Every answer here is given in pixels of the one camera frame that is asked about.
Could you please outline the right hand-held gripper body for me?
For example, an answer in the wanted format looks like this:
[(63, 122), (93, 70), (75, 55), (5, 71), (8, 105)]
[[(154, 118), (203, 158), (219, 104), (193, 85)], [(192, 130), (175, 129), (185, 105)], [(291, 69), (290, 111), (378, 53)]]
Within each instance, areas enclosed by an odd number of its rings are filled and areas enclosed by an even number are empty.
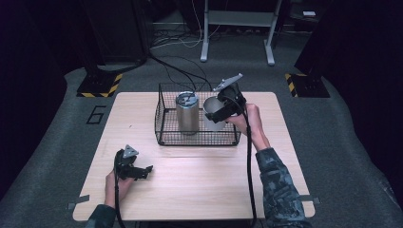
[(222, 79), (221, 82), (214, 88), (215, 92), (218, 92), (218, 97), (224, 97), (228, 99), (226, 108), (228, 110), (228, 117), (234, 114), (242, 114), (246, 104), (246, 99), (243, 97), (239, 86), (238, 80), (242, 78), (243, 75), (239, 73), (236, 76), (230, 77), (228, 79)]

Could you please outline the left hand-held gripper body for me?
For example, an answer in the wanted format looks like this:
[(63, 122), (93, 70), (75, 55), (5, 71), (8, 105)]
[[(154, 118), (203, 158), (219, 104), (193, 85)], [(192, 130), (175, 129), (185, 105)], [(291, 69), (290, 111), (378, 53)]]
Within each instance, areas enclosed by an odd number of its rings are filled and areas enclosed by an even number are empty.
[(138, 179), (135, 176), (135, 167), (133, 166), (138, 154), (139, 152), (128, 144), (124, 149), (120, 149), (116, 153), (114, 159), (114, 170), (120, 179), (125, 180), (127, 178), (132, 178), (135, 181)]

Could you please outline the steel mug with handle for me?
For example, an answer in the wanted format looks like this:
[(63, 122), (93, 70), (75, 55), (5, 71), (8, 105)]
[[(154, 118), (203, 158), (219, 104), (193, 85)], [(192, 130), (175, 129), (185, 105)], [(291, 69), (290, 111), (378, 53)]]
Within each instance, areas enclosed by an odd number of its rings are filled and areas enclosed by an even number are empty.
[(221, 121), (214, 123), (207, 119), (206, 115), (209, 113), (215, 113), (216, 111), (223, 108), (223, 103), (220, 102), (216, 97), (209, 97), (203, 103), (203, 123), (204, 127), (209, 131), (221, 131), (225, 128), (226, 122)]

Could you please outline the steel tumbler with lid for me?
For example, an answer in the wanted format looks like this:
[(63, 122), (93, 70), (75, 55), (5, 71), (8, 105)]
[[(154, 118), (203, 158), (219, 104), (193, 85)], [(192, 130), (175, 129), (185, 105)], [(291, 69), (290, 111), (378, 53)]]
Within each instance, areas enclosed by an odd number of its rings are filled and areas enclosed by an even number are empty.
[[(184, 103), (182, 98), (192, 96), (193, 101)], [(179, 131), (183, 135), (194, 135), (199, 131), (199, 97), (195, 92), (183, 91), (176, 97)]]

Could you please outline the black wire basket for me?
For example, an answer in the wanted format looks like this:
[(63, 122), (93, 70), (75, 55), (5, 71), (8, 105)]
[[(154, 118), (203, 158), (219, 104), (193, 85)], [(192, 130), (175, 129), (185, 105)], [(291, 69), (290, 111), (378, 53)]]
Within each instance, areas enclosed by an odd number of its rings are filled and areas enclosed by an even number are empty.
[[(199, 131), (196, 133), (183, 132), (179, 128), (176, 97), (184, 91), (199, 97)], [(164, 146), (235, 146), (240, 142), (241, 133), (237, 128), (227, 123), (218, 131), (209, 130), (204, 123), (202, 105), (204, 101), (216, 95), (205, 83), (160, 83), (159, 100), (155, 111), (154, 131), (159, 145)]]

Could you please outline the person's left hand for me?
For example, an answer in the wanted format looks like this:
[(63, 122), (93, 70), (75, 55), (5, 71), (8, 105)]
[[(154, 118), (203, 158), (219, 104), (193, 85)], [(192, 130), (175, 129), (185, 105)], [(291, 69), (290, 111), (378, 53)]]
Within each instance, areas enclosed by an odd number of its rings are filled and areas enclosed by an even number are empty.
[[(121, 180), (118, 179), (118, 187), (119, 187), (119, 200), (122, 200), (128, 190), (130, 189), (131, 185), (133, 184), (133, 179), (125, 179)], [(111, 171), (106, 176), (106, 186), (105, 186), (105, 201), (104, 204), (114, 208), (115, 207), (115, 174)]]

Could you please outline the person's right hand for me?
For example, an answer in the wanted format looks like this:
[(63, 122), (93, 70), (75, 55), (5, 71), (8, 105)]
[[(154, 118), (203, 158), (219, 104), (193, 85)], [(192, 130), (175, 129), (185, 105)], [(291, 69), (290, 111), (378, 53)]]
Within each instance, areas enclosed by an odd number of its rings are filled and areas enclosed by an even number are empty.
[(257, 151), (271, 147), (264, 133), (259, 107), (256, 104), (247, 104), (244, 116), (231, 116), (226, 121), (236, 126), (242, 134), (248, 136)]

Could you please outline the dark cabinet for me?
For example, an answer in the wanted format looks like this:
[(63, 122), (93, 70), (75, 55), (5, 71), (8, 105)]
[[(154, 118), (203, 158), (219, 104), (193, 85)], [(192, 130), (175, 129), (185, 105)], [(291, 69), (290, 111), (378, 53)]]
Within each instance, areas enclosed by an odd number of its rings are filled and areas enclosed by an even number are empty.
[(146, 61), (144, 0), (83, 0), (83, 4), (106, 64)]

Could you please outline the grey tape tab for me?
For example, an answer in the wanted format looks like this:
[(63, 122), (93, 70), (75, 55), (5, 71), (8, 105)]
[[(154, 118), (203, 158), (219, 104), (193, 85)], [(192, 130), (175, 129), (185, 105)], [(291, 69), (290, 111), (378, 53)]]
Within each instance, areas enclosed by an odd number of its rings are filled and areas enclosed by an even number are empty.
[(312, 204), (320, 204), (320, 199), (311, 195), (299, 195), (301, 201), (310, 201)]

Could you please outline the white metal desk frame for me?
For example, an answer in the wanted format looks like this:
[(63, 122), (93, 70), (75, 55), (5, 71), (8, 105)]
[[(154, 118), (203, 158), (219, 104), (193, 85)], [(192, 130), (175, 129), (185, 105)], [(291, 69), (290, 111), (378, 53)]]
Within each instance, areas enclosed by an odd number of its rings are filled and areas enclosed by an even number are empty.
[(267, 64), (272, 67), (275, 64), (272, 50), (272, 40), (276, 30), (278, 14), (282, 0), (276, 0), (273, 12), (247, 12), (212, 10), (209, 8), (209, 0), (204, 0), (203, 40), (201, 48), (201, 61), (206, 62), (209, 49), (209, 26), (242, 26), (254, 28), (269, 28), (268, 37), (263, 41)]

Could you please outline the black yellow striped base plate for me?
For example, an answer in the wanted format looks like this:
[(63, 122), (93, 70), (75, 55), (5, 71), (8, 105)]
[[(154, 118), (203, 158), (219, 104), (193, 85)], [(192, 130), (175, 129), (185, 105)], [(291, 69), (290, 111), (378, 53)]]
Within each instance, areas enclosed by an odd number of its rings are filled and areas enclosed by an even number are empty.
[(286, 73), (285, 79), (291, 95), (296, 98), (329, 98), (330, 94), (320, 79), (305, 74)]
[(86, 98), (111, 97), (118, 88), (122, 74), (106, 73), (99, 76), (87, 75), (79, 85), (76, 96)]

